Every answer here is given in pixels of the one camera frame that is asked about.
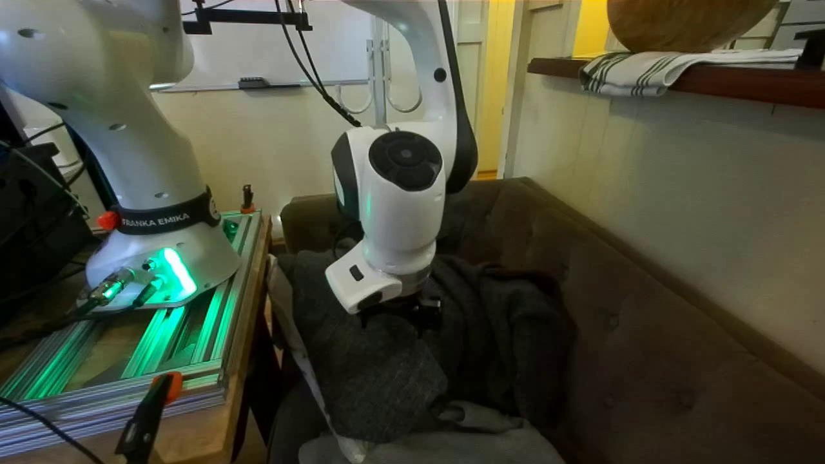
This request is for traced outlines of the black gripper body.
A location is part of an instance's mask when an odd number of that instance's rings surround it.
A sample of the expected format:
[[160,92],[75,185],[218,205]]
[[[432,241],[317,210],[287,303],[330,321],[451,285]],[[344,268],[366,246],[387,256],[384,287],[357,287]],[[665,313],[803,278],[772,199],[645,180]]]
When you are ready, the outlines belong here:
[[418,332],[436,331],[442,326],[445,303],[429,295],[411,295],[380,305],[366,305],[361,310],[361,326],[370,326],[375,317],[402,317]]

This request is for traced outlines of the aluminium rail robot base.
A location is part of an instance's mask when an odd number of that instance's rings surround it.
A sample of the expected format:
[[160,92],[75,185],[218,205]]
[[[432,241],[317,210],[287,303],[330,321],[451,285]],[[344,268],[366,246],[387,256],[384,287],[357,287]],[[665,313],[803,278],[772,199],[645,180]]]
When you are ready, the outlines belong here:
[[150,384],[180,371],[183,393],[162,411],[155,460],[229,464],[242,425],[242,377],[264,299],[268,229],[260,214],[228,214],[224,233],[241,256],[229,281],[187,306],[89,315],[32,348],[6,353],[0,394],[103,457]]

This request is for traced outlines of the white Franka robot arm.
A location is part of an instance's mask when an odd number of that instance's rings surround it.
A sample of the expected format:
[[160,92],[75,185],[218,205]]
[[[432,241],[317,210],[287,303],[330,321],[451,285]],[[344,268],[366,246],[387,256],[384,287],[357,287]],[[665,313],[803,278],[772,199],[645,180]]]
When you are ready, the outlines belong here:
[[[347,2],[409,38],[424,95],[418,122],[354,126],[330,150],[361,241],[325,285],[361,315],[424,291],[446,199],[473,180],[477,144],[446,0]],[[195,144],[150,95],[191,67],[178,0],[0,0],[0,86],[58,111],[115,189],[116,225],[86,278],[116,310],[133,303],[133,278],[155,306],[183,306],[241,268]]]

